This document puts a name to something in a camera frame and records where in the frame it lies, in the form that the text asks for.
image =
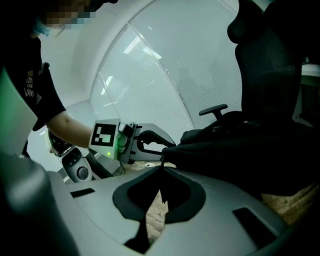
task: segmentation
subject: black t-shirt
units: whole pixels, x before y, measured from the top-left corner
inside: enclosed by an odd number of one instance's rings
[[[15,43],[18,47],[6,54],[4,66],[14,86],[38,117],[33,127],[37,131],[66,109],[57,95],[49,64],[42,63],[40,39],[26,36]]]

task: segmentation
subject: forearm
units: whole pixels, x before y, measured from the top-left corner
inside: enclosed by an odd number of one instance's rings
[[[62,112],[46,123],[50,131],[65,142],[88,148],[92,129]]]

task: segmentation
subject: black button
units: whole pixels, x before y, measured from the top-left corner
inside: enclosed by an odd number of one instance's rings
[[[89,176],[89,170],[87,167],[81,166],[76,171],[76,175],[80,180],[85,180]]]

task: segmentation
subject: blue face mask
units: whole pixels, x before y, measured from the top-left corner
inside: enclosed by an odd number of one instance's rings
[[[35,22],[34,22],[34,24],[33,24],[33,26],[32,26],[32,29],[33,29],[33,32],[34,32],[35,34],[44,34],[44,35],[46,35],[46,36],[49,36],[53,28],[45,25],[45,24],[41,21],[40,17],[38,16],[38,17],[35,19]]]

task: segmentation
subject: chair armrest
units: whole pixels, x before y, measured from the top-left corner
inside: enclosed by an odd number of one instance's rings
[[[227,108],[228,108],[227,104],[221,104],[221,105],[218,105],[218,106],[213,106],[213,107],[201,110],[199,112],[199,116],[203,116],[203,115],[206,115],[206,114],[209,114],[209,113],[213,113],[214,116],[216,117],[216,119],[218,120],[218,119],[220,119],[222,117],[221,110],[224,110],[224,109],[227,109]]]

